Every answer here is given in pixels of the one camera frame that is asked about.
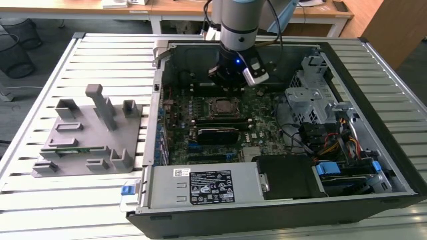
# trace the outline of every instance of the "wooden desk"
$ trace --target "wooden desk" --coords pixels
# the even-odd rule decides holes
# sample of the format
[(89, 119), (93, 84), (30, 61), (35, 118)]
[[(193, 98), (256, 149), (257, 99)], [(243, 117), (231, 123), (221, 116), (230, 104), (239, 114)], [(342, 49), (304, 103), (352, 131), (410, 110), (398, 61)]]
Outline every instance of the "wooden desk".
[(0, 18), (150, 20), (149, 5), (103, 9), (102, 0), (0, 0)]
[[(149, 5), (119, 9), (103, 9), (102, 0), (0, 0), (0, 18), (150, 20), (153, 33), (161, 35), (162, 21), (203, 21), (203, 7), (205, 3), (191, 0), (151, 0)], [(297, 9), (290, 23), (329, 25), (329, 37), (341, 36), (348, 20), (354, 17), (353, 13), (337, 11), (333, 0), (305, 11)]]
[[(205, 3), (191, 0), (153, 0), (150, 14), (150, 20), (153, 21), (153, 32), (155, 34), (162, 34), (162, 21), (203, 21), (205, 5)], [(328, 36), (332, 38), (338, 38), (342, 34), (349, 19), (353, 17), (354, 14), (352, 12), (337, 11), (333, 0), (329, 0), (328, 3), (321, 6), (306, 7), (306, 9), (298, 8), (290, 23), (329, 25), (330, 30)]]

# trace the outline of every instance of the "white label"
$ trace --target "white label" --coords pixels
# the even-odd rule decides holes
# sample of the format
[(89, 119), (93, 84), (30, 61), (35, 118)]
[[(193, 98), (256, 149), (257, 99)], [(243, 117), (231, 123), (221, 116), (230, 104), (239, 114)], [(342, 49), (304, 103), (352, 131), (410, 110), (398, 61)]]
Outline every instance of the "white label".
[(129, 11), (131, 14), (149, 14), (149, 11)]
[(235, 195), (234, 195), (233, 193), (229, 193), (229, 194), (225, 194), (225, 195), (223, 195), (223, 198), (225, 198), (225, 199), (234, 198), (234, 197), (235, 197)]
[(174, 169), (174, 177), (190, 177), (191, 172), (190, 168)]

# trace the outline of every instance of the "white table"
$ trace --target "white table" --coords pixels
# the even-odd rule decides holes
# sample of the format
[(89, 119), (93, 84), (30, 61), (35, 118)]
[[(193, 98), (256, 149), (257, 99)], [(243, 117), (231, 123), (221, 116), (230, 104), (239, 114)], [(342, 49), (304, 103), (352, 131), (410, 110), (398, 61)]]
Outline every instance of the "white table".
[[(113, 103), (143, 104), (138, 153), (145, 153), (155, 77), (155, 40), (202, 40), (194, 35), (87, 34), (74, 39), (54, 70), (13, 145), (0, 161), (0, 239), (146, 240), (119, 210), (122, 186), (142, 177), (143, 156), (129, 174), (34, 178), (59, 99), (94, 105), (87, 84), (102, 84)], [(369, 44), (357, 39), (288, 37), (288, 42), (330, 42), (404, 150), (427, 180), (427, 110)], [(334, 82), (346, 99), (340, 83)], [(396, 209), (356, 224), (207, 236), (199, 240), (425, 240), (426, 203)]]

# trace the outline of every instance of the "blue clip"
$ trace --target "blue clip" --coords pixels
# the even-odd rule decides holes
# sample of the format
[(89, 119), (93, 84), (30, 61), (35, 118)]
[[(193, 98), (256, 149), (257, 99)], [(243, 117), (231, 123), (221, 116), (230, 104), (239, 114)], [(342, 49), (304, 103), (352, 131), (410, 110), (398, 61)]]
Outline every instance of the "blue clip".
[(123, 186), (122, 187), (122, 196), (133, 196), (137, 194), (135, 186)]
[(374, 166), (374, 168), (376, 168), (376, 170), (377, 170), (378, 173), (384, 170), (380, 161), (374, 161), (374, 162), (373, 162), (373, 166)]
[(234, 155), (235, 155), (234, 153), (227, 153), (227, 160), (229, 161), (233, 159)]
[(341, 174), (342, 170), (337, 162), (322, 162), (316, 166), (320, 176), (329, 174)]

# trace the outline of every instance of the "cpu socket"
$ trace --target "cpu socket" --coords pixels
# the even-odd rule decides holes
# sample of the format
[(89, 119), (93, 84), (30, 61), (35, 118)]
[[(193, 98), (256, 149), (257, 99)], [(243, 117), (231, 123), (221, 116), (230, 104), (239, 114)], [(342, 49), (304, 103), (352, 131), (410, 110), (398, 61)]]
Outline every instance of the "cpu socket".
[(211, 119), (239, 118), (239, 100), (237, 98), (215, 98), (209, 101)]

